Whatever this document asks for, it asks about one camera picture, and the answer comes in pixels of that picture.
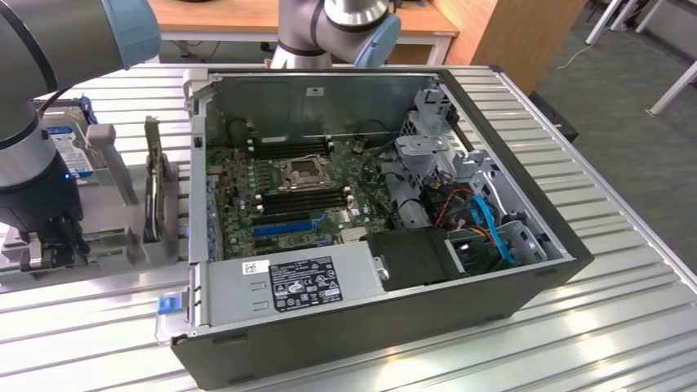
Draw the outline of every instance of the slotted metal surface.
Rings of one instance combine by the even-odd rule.
[[[146,115],[159,116],[164,147],[186,177],[183,69],[162,67],[83,83],[74,95],[90,96],[99,120],[116,124],[128,164],[146,158]],[[507,77],[483,67],[452,72],[596,261],[507,320],[227,390],[695,389],[695,276]],[[480,146],[468,125],[461,128]],[[187,192],[184,183],[182,208]],[[182,215],[182,227],[187,221]],[[196,390],[170,348],[154,338],[158,296],[187,279],[180,263],[3,294],[0,390]]]

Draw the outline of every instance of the gray carpet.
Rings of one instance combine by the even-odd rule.
[[[585,19],[584,12],[537,92],[581,134],[576,148],[697,271],[697,89],[659,117],[645,112],[689,63],[633,31],[608,31],[557,69],[587,47]]]

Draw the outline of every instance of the green circuit board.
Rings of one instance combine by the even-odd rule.
[[[254,218],[263,216],[263,213],[258,211],[256,195],[287,192],[280,189],[287,185],[283,163],[288,159],[260,160],[240,149],[210,149],[208,175],[215,178],[226,260],[337,244],[343,229],[365,227],[369,233],[385,231],[385,219],[373,204],[377,201],[391,209],[392,197],[387,186],[379,183],[376,176],[367,178],[359,186],[361,165],[375,148],[355,154],[353,138],[333,140],[333,145],[329,156],[314,158],[323,160],[331,187],[343,189],[348,186],[353,201],[347,207],[308,211],[312,231],[258,237],[254,236]],[[401,225],[399,218],[392,224]]]

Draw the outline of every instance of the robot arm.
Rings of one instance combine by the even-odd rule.
[[[84,261],[80,194],[31,99],[158,55],[147,0],[0,0],[0,222],[30,247],[24,270]]]
[[[331,55],[379,67],[400,36],[389,0],[282,0],[272,68],[329,68]]]

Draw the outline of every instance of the sticker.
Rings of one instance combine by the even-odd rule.
[[[256,260],[242,263],[242,274],[259,274],[262,272],[270,272],[270,261],[268,260]]]
[[[268,267],[274,306],[279,312],[343,301],[329,256]]]
[[[70,174],[75,178],[87,178],[95,174],[95,169],[87,158],[86,151],[75,145],[78,136],[71,127],[47,127],[46,130],[51,135],[58,152],[66,161]]]
[[[323,96],[325,94],[324,87],[308,87],[306,89],[306,96]]]

